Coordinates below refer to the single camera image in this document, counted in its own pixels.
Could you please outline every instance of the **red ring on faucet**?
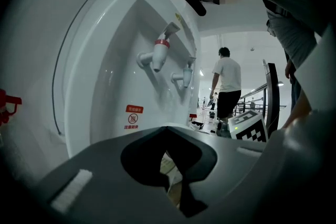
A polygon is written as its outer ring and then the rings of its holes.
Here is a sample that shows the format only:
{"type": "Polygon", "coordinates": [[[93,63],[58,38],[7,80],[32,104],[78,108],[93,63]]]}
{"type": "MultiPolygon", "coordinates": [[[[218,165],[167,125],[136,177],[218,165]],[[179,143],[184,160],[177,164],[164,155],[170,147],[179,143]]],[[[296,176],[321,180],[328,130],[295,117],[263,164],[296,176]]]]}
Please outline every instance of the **red ring on faucet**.
{"type": "Polygon", "coordinates": [[[155,41],[155,45],[157,45],[157,44],[165,45],[165,46],[168,47],[168,49],[170,48],[170,44],[169,44],[169,42],[168,42],[167,40],[165,40],[165,39],[157,39],[157,40],[155,41]]]}

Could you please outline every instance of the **white t-shirt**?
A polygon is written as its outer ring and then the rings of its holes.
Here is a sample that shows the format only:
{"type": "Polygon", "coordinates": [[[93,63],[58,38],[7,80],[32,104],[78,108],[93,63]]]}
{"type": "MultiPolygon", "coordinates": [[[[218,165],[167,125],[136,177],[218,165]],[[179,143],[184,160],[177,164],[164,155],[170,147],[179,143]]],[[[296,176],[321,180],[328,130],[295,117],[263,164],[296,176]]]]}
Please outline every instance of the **white t-shirt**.
{"type": "Polygon", "coordinates": [[[240,91],[241,73],[240,65],[230,57],[223,57],[219,60],[212,73],[217,73],[221,77],[221,85],[219,92],[240,91]]]}

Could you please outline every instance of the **faucet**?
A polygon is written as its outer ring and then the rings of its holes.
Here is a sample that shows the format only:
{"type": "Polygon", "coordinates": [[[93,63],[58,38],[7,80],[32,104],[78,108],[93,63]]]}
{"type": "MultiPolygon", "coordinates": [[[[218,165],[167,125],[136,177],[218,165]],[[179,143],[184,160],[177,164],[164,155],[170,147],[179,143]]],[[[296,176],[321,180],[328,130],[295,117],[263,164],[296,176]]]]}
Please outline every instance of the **faucet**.
{"type": "Polygon", "coordinates": [[[153,69],[155,72],[159,72],[166,62],[168,50],[170,48],[169,37],[180,31],[180,28],[175,23],[170,23],[162,31],[159,38],[155,41],[154,50],[150,53],[140,52],[137,55],[137,63],[139,67],[144,68],[148,66],[150,62],[153,62],[153,69]]]}
{"type": "Polygon", "coordinates": [[[176,74],[172,73],[171,74],[171,81],[172,83],[175,83],[177,80],[183,80],[183,87],[188,88],[190,82],[191,82],[191,77],[193,74],[193,70],[191,69],[191,65],[195,61],[196,57],[190,56],[187,67],[183,69],[182,74],[176,74]]]}

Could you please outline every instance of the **black shorts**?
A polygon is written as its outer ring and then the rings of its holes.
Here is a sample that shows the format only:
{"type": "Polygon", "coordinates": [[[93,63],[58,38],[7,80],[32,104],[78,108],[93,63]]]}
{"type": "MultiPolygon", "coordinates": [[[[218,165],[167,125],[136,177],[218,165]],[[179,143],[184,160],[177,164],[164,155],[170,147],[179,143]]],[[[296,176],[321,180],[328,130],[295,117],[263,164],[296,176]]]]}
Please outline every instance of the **black shorts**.
{"type": "Polygon", "coordinates": [[[227,118],[237,105],[242,91],[220,92],[217,100],[217,117],[227,118]]]}

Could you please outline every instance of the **black cable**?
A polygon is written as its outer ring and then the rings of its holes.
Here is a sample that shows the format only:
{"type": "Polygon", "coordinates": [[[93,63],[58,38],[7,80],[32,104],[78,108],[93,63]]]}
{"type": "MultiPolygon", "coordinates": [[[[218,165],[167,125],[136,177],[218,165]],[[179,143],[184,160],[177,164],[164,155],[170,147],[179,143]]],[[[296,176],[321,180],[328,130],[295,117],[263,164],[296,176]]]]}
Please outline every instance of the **black cable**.
{"type": "Polygon", "coordinates": [[[85,2],[83,3],[83,5],[79,8],[79,10],[77,11],[76,15],[74,16],[74,18],[72,19],[66,33],[65,33],[65,36],[64,36],[64,39],[62,41],[62,44],[59,48],[59,51],[58,51],[58,55],[57,55],[57,59],[56,59],[56,63],[55,63],[55,68],[54,68],[54,74],[53,74],[53,82],[52,82],[52,85],[51,85],[51,99],[52,99],[52,107],[53,107],[53,114],[54,114],[54,121],[55,121],[55,126],[56,126],[56,129],[57,129],[57,132],[59,135],[62,135],[61,131],[59,130],[59,127],[58,127],[58,124],[57,124],[57,120],[56,120],[56,112],[55,112],[55,99],[54,99],[54,84],[55,84],[55,76],[56,76],[56,70],[57,70],[57,65],[58,65],[58,60],[59,60],[59,57],[60,57],[60,54],[61,54],[61,51],[63,49],[63,45],[64,45],[64,42],[68,36],[68,33],[70,31],[70,28],[72,27],[75,19],[77,18],[78,14],[80,13],[80,11],[83,9],[83,7],[85,6],[85,4],[88,2],[88,0],[85,0],[85,2]]]}

